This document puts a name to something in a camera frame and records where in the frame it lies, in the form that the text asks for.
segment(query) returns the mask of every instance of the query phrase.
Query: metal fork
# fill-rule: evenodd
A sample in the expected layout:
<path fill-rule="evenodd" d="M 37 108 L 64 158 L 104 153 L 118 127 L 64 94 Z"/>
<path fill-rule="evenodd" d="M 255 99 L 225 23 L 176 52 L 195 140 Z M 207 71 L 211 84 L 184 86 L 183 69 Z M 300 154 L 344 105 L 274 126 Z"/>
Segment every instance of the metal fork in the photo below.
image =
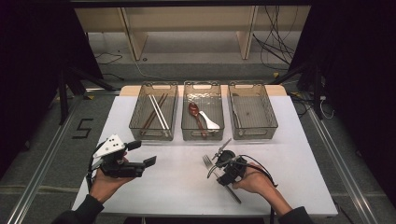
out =
<path fill-rule="evenodd" d="M 213 163 L 212 161 L 209 159 L 209 157 L 207 155 L 204 155 L 202 157 L 202 159 L 204 159 L 204 163 L 205 166 L 207 168 L 207 170 L 210 170 L 210 168 L 213 167 Z M 216 173 L 216 171 L 213 171 L 213 174 L 215 174 L 215 176 L 217 178 L 219 178 L 219 175 Z M 231 196 L 233 197 L 233 199 L 237 202 L 237 203 L 242 203 L 241 200 L 238 198 L 238 196 L 236 196 L 236 194 L 233 192 L 232 189 L 230 189 L 230 187 L 228 187 L 228 185 L 224 186 L 225 189 L 227 189 L 227 191 L 231 194 Z"/>

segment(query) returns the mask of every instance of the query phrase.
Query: hand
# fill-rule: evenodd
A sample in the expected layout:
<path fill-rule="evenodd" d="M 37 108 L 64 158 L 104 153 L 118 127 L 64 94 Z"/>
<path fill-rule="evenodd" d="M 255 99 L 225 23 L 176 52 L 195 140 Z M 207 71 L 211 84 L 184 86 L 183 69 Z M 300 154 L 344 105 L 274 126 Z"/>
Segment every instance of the hand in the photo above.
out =
<path fill-rule="evenodd" d="M 101 169 L 96 170 L 90 195 L 100 203 L 107 201 L 122 185 L 133 180 L 134 177 L 114 178 L 103 174 Z"/>
<path fill-rule="evenodd" d="M 259 165 L 253 162 L 251 162 L 249 165 L 262 169 Z M 244 189 L 250 193 L 259 193 L 264 198 L 266 195 L 274 193 L 276 190 L 267 176 L 251 167 L 247 167 L 242 180 L 233 183 L 233 188 Z"/>
<path fill-rule="evenodd" d="M 290 205 L 283 198 L 282 194 L 274 187 L 271 180 L 260 171 L 247 167 L 244 178 L 233 183 L 234 189 L 244 189 L 251 193 L 260 194 L 274 208 L 279 216 L 283 216 L 291 211 Z"/>

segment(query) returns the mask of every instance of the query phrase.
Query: tabletop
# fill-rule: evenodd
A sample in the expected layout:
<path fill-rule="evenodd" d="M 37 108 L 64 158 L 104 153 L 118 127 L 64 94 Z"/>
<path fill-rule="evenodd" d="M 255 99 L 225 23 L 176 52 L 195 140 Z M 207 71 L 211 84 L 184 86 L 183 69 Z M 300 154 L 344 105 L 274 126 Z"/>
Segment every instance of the tabletop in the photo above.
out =
<path fill-rule="evenodd" d="M 279 127 L 273 139 L 232 140 L 226 149 L 246 154 L 263 164 L 271 173 L 278 190 L 292 207 L 304 206 L 312 217 L 333 217 L 337 211 L 307 142 L 293 103 L 287 95 L 271 95 L 271 105 Z M 228 102 L 222 93 L 223 107 Z M 124 142 L 134 140 L 128 127 L 136 96 L 118 96 L 110 109 L 99 143 L 116 133 Z M 202 157 L 213 157 L 232 137 L 230 114 L 224 110 L 225 128 L 221 141 L 184 141 L 181 134 L 182 100 L 177 107 L 175 138 L 170 142 L 143 141 L 142 147 L 128 152 L 129 161 L 157 156 L 157 163 L 143 176 L 124 185 L 105 204 L 104 213 L 139 217 L 265 217 L 270 205 L 257 194 L 242 189 L 236 203 L 208 171 Z M 82 181 L 73 209 L 88 193 Z"/>

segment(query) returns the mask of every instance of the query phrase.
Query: transparent plastic bin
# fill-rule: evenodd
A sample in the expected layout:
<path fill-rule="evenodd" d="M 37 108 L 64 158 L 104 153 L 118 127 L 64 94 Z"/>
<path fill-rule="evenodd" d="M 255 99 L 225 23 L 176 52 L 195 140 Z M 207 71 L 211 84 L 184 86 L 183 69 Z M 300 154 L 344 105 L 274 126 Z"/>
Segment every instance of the transparent plastic bin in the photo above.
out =
<path fill-rule="evenodd" d="M 208 129 L 205 119 L 198 115 L 203 129 L 198 126 L 195 116 L 189 112 L 189 104 L 194 102 L 200 111 L 219 125 L 218 129 Z M 181 130 L 185 141 L 222 140 L 224 132 L 224 116 L 221 101 L 221 88 L 218 81 L 186 81 L 184 82 L 183 113 Z"/>
<path fill-rule="evenodd" d="M 230 81 L 228 102 L 233 139 L 272 139 L 277 121 L 263 81 Z"/>
<path fill-rule="evenodd" d="M 161 124 L 149 96 L 153 95 L 160 116 L 169 129 Z M 135 140 L 172 141 L 175 132 L 178 91 L 176 82 L 145 82 L 140 89 L 129 128 Z"/>

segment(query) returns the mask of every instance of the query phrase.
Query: black sleeve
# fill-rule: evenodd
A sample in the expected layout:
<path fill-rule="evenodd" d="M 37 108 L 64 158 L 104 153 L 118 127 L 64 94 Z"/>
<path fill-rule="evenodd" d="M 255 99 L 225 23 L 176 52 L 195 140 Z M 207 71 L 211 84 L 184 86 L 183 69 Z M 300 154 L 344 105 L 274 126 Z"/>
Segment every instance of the black sleeve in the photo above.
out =
<path fill-rule="evenodd" d="M 304 207 L 298 207 L 279 218 L 280 224 L 313 224 Z"/>
<path fill-rule="evenodd" d="M 84 202 L 82 202 L 76 211 L 65 211 L 61 213 L 52 221 L 52 224 L 91 224 L 103 209 L 104 207 L 101 203 L 91 195 L 87 194 Z"/>

